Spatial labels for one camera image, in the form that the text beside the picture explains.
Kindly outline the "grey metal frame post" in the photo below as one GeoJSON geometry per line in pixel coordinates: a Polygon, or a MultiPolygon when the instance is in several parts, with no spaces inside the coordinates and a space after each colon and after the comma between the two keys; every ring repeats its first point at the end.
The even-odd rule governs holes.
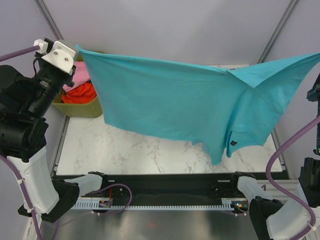
{"type": "Polygon", "coordinates": [[[38,7],[41,15],[45,19],[47,25],[49,26],[50,30],[52,31],[53,35],[56,37],[57,40],[63,40],[64,37],[59,30],[52,14],[50,13],[49,8],[47,7],[44,0],[34,0],[36,6],[38,7]]]}

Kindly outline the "turquoise t shirt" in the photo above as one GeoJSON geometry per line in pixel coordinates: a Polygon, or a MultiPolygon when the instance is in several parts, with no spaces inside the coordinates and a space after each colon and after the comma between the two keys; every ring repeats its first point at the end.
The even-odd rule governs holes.
{"type": "Polygon", "coordinates": [[[262,146],[320,61],[310,53],[228,69],[79,52],[106,124],[201,144],[214,165],[240,148],[262,146]]]}

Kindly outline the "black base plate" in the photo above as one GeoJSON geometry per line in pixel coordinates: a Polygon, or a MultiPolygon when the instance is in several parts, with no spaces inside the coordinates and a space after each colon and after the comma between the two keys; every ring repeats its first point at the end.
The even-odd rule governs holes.
{"type": "Polygon", "coordinates": [[[214,204],[220,199],[242,199],[236,189],[238,173],[127,174],[102,173],[102,192],[86,198],[108,198],[119,205],[214,204]]]}

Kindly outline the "olive green plastic basket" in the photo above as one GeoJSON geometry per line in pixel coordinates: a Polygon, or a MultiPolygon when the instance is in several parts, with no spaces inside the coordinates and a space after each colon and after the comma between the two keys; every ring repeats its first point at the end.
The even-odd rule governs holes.
{"type": "MultiPolygon", "coordinates": [[[[76,62],[83,62],[81,56],[78,57],[76,62]]],[[[80,117],[80,118],[97,118],[102,114],[102,107],[98,99],[98,95],[94,100],[85,104],[68,104],[63,103],[62,96],[66,92],[63,90],[60,91],[58,96],[53,101],[53,106],[60,110],[64,115],[68,117],[80,117]]]]}

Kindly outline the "right grey frame post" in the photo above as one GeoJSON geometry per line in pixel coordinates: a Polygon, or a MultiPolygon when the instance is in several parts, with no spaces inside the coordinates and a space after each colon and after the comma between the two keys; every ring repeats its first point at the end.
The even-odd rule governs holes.
{"type": "Polygon", "coordinates": [[[286,26],[288,20],[290,19],[291,15],[293,14],[294,10],[296,9],[300,0],[290,0],[285,11],[283,12],[279,22],[277,23],[274,31],[272,32],[265,48],[263,49],[257,63],[263,63],[266,58],[268,57],[270,51],[272,50],[274,44],[276,43],[277,39],[279,38],[282,30],[286,26]]]}

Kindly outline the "pink t shirt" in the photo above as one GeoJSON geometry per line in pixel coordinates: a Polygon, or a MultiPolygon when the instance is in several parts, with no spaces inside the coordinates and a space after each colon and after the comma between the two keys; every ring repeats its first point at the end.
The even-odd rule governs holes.
{"type": "Polygon", "coordinates": [[[74,85],[70,87],[65,84],[63,86],[63,90],[66,93],[91,80],[87,67],[83,61],[76,61],[74,65],[76,67],[75,74],[72,78],[72,82],[74,83],[74,85]]]}

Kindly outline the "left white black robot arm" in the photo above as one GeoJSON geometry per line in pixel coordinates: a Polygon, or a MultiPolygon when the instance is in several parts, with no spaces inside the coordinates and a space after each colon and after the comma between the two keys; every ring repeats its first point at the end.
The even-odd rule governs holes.
{"type": "Polygon", "coordinates": [[[24,204],[20,215],[39,214],[54,223],[79,197],[94,192],[106,196],[110,185],[100,172],[72,179],[54,180],[46,159],[45,113],[73,75],[37,58],[39,70],[25,77],[14,67],[0,67],[0,155],[16,173],[24,204]]]}

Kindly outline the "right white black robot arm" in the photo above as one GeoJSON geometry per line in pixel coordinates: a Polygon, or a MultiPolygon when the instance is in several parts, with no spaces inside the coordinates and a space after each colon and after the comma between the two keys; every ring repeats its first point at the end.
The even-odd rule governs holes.
{"type": "Polygon", "coordinates": [[[311,157],[304,160],[295,192],[291,193],[272,178],[271,167],[275,160],[294,142],[313,127],[320,126],[316,117],[291,138],[289,138],[270,157],[265,175],[269,183],[287,196],[281,203],[270,196],[252,174],[235,172],[229,191],[235,197],[248,201],[250,221],[260,240],[301,240],[320,226],[320,162],[311,157]]]}

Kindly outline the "orange t shirt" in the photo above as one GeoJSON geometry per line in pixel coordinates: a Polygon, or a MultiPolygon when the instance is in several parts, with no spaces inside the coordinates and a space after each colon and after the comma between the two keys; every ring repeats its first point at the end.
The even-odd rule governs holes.
{"type": "Polygon", "coordinates": [[[93,101],[96,96],[93,84],[86,82],[68,91],[61,99],[65,104],[87,104],[93,101]]]}

